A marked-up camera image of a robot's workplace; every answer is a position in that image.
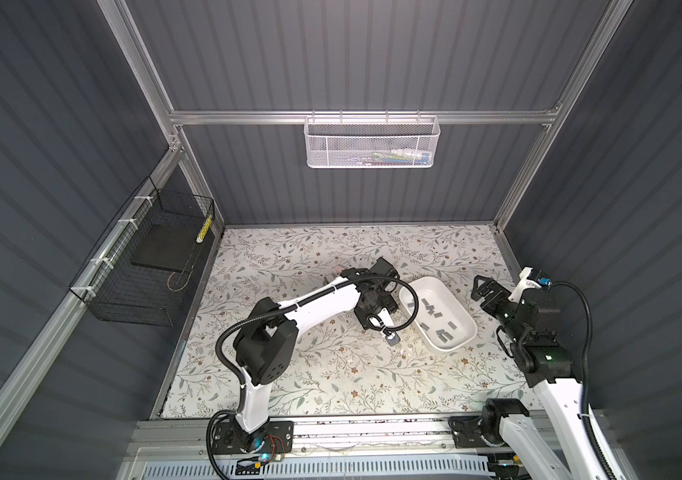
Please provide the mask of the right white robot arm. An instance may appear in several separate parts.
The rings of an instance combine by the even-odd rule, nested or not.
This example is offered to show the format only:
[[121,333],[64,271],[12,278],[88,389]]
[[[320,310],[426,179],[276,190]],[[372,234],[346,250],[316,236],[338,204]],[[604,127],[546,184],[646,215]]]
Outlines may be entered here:
[[[559,343],[556,332],[537,327],[540,318],[560,313],[551,294],[556,288],[573,291],[584,308],[586,338],[580,361]],[[625,478],[589,402],[593,315],[584,292],[571,282],[526,267],[512,290],[493,278],[476,276],[471,297],[507,336],[502,348],[544,407],[562,452],[555,453],[529,410],[514,399],[485,402],[479,421],[482,440],[510,447],[532,479]]]

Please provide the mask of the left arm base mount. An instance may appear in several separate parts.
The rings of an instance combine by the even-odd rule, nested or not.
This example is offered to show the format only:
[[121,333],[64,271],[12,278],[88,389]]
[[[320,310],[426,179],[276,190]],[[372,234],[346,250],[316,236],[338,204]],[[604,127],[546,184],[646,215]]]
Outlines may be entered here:
[[210,457],[249,454],[270,458],[290,453],[293,449],[295,423],[268,420],[254,432],[246,432],[230,410],[217,412],[208,422],[205,435]]

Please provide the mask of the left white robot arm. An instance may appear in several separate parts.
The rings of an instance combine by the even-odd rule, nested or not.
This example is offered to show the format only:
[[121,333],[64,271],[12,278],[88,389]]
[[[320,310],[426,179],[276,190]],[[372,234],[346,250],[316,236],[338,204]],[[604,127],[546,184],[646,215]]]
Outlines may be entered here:
[[298,340],[322,322],[353,312],[363,329],[376,331],[389,345],[397,345],[398,332],[415,317],[394,324],[396,286],[413,291],[390,262],[379,258],[370,268],[341,271],[328,285],[302,297],[280,303],[263,298],[246,320],[225,330],[217,340],[216,356],[238,378],[235,424],[240,431],[263,430],[269,421],[272,384],[290,365]]

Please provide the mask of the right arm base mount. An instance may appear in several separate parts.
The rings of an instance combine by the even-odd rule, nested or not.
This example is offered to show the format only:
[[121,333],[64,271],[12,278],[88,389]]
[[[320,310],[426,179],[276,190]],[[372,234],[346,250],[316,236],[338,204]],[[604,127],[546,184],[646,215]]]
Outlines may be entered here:
[[501,417],[452,416],[448,418],[448,427],[457,448],[501,448],[509,446],[501,436]]

